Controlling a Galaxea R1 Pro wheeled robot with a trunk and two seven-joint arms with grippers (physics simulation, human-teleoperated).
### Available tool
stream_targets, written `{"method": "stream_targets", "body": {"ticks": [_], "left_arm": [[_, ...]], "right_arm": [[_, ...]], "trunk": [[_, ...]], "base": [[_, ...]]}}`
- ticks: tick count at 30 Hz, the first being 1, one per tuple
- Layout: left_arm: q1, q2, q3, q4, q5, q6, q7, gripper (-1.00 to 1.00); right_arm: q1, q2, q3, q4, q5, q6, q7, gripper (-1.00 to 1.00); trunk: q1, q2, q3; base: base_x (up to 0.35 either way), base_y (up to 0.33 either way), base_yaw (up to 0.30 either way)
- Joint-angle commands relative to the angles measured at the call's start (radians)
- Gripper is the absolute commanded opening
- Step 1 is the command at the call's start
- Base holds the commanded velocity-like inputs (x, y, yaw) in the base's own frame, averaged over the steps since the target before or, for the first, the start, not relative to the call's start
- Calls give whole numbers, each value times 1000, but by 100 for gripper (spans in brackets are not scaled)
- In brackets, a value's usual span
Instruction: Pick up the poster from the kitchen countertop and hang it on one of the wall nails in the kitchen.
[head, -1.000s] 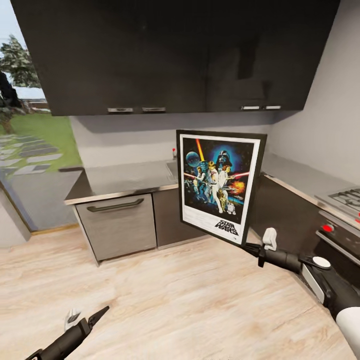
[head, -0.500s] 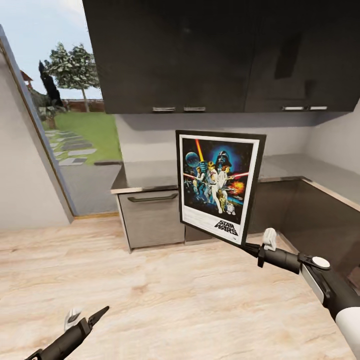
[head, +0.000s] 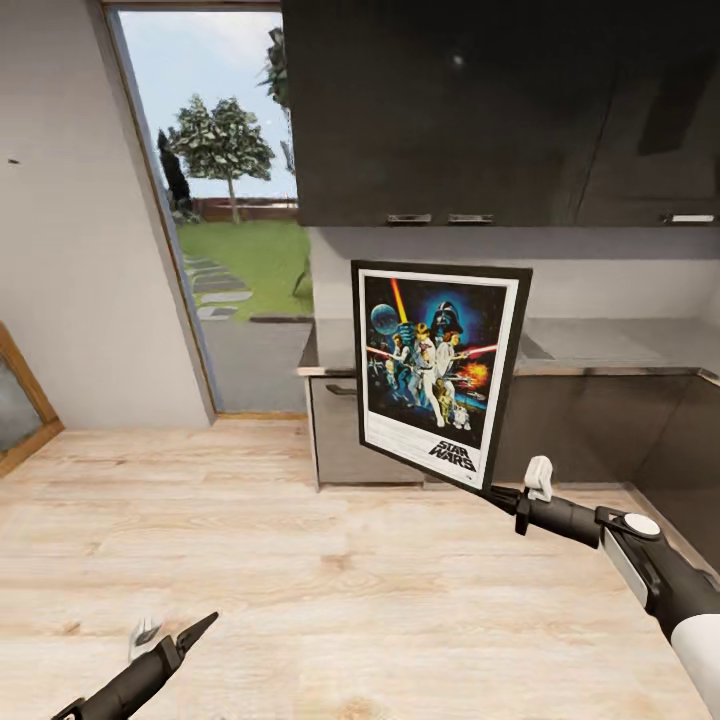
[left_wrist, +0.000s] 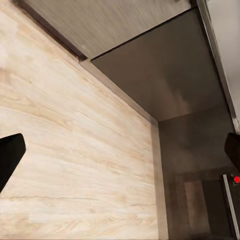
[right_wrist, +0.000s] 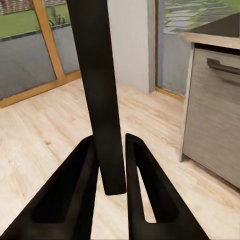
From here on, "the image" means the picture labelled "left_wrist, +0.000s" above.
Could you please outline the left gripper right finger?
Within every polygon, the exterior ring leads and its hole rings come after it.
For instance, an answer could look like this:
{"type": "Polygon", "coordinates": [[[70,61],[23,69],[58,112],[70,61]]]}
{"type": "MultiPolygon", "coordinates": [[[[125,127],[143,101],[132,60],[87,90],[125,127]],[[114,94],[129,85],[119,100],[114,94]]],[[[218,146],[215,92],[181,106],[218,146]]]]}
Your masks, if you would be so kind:
{"type": "Polygon", "coordinates": [[[240,135],[233,132],[227,135],[224,151],[240,173],[240,135]]]}

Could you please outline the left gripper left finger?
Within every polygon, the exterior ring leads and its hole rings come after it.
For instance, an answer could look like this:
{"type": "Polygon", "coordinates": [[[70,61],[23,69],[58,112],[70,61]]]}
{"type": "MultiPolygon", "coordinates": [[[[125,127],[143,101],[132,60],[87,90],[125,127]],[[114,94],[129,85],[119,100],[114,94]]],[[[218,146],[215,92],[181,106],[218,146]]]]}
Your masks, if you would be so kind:
{"type": "Polygon", "coordinates": [[[0,138],[0,193],[26,153],[22,133],[0,138]]]}

